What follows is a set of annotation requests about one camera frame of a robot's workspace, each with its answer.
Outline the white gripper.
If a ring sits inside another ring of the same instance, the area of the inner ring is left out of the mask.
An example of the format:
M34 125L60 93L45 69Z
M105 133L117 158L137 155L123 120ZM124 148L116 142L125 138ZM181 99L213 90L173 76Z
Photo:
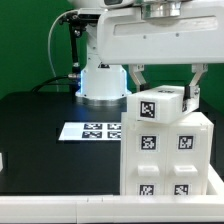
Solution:
M224 0L98 0L100 59L132 64L136 91L149 88L143 64L193 64L184 98L195 98L207 64L224 62Z

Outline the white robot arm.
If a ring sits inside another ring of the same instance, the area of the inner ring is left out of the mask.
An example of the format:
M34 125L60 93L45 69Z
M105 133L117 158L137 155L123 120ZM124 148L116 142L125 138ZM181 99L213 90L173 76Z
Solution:
M127 65L224 62L224 0L68 0L87 21L78 95L127 95Z

